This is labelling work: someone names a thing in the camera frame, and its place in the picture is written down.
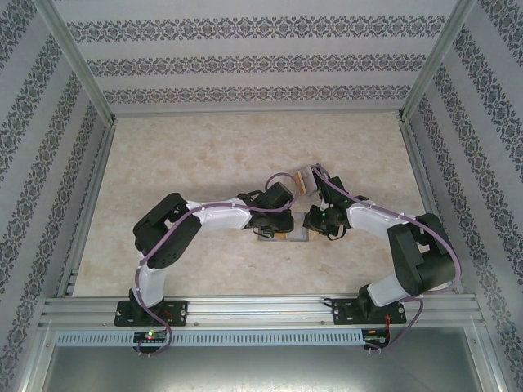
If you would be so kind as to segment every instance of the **patterned wallpaper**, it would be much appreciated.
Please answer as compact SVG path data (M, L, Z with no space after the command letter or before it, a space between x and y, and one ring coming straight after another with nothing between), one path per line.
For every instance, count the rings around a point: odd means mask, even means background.
M410 119L510 390L523 390L522 25L517 1L478 2Z
M116 114L400 109L456 0L62 0Z
M0 5L0 390L54 296L105 124L30 0Z

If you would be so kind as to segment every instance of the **black mounting bracket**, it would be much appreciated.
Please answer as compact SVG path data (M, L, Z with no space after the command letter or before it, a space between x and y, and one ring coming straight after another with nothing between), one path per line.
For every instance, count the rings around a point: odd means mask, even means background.
M150 317L147 312L136 302L132 290L129 290L129 300L120 301L116 307L114 325L116 327L160 327L158 321ZM187 301L162 300L159 304L151 306L150 310L166 321L171 327L184 327L187 320Z
M332 309L335 325L371 325L385 324L387 315L390 324L405 324L405 308L397 301L382 308L375 308L366 317L358 304L356 298L325 298L324 305Z

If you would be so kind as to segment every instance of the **floor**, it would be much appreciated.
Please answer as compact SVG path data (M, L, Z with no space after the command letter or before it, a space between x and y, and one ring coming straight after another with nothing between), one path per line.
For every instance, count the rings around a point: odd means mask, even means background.
M166 194L227 200L312 163L340 176L353 194L423 213L394 113L120 119L74 296L127 295L138 262L132 227ZM315 200L293 210L308 211ZM306 243L227 230L195 238L170 267L165 293L353 293L391 271L388 243L358 230L336 242L310 233Z

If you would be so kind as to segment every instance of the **enclosure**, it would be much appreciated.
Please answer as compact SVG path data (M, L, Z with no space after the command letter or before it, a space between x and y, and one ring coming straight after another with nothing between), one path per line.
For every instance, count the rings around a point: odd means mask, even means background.
M2 390L523 390L521 7L3 1ZM138 358L145 329L114 326L133 226L172 192L228 200L315 163L377 205L436 214L454 292L369 355L324 299L392 273L386 242L199 234L166 278L186 325L163 359Z

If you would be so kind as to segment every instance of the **gray metal panel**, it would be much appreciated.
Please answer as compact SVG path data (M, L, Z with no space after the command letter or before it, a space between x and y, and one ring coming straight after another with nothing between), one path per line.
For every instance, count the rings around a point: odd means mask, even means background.
M158 358L129 348L56 347L43 390L475 391L461 328L413 330L390 353L360 348L177 347Z
M132 331L59 332L58 347L129 347ZM173 331L171 345L177 347L247 347L272 345L363 345L360 329L252 330L252 331ZM163 343L145 341L143 347Z

